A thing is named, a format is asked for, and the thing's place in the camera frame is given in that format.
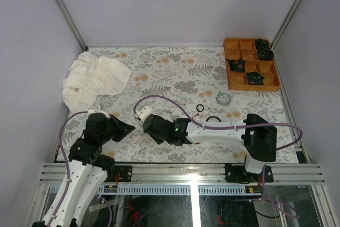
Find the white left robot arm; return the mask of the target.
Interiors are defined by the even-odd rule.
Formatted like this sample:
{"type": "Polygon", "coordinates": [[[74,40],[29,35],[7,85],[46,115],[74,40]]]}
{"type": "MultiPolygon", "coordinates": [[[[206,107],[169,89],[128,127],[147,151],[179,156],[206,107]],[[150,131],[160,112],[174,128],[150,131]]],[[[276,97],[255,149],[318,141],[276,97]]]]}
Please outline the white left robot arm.
{"type": "Polygon", "coordinates": [[[66,174],[49,210],[33,226],[81,226],[87,207],[105,181],[117,188],[131,180],[131,167],[116,167],[112,157],[102,154],[109,141],[120,142],[135,127],[105,112],[91,113],[80,138],[65,155],[66,174]]]}

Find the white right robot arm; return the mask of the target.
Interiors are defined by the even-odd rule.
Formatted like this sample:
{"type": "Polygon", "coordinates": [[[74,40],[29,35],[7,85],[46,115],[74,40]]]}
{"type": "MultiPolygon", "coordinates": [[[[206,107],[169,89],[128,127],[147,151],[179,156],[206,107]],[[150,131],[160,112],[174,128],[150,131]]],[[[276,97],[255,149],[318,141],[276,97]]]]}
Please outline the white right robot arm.
{"type": "Polygon", "coordinates": [[[150,114],[143,119],[143,131],[157,144],[167,142],[182,146],[198,142],[227,142],[245,147],[248,154],[243,167],[226,165],[227,182],[248,184],[262,178],[266,163],[276,161],[277,129],[262,126],[267,121],[256,114],[248,114],[245,120],[224,122],[197,122],[188,118],[174,121],[150,114]]]}

